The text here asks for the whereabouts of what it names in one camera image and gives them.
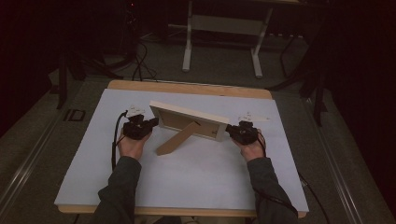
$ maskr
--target person's left hand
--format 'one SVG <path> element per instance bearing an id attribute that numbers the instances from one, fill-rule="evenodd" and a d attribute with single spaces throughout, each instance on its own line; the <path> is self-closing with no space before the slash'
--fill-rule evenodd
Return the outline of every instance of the person's left hand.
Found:
<path id="1" fill-rule="evenodd" d="M 136 160 L 139 160 L 143 154 L 143 146 L 145 145 L 146 141 L 149 139 L 150 136 L 151 133 L 144 136 L 141 140 L 134 140 L 125 136 L 121 130 L 118 143 L 120 156 L 132 157 Z"/>

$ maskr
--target white board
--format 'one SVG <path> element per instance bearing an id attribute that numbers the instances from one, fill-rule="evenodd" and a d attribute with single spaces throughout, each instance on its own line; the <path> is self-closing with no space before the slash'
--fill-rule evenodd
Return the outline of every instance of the white board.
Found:
<path id="1" fill-rule="evenodd" d="M 129 105 L 145 109 L 145 119 L 154 118 L 149 108 L 151 100 L 229 118 L 232 125 L 237 125 L 238 118 L 247 112 L 269 118 L 254 126 L 265 136 L 267 156 L 292 204 L 300 212 L 308 211 L 274 100 L 120 90 L 104 91 L 55 204 L 99 204 L 97 192 L 111 175 L 111 144 L 117 118 Z M 192 136 L 173 153 L 158 157 L 155 149 L 175 133 L 153 129 L 140 159 L 143 169 L 136 206 L 254 210 L 246 162 L 227 133 L 221 142 Z"/>

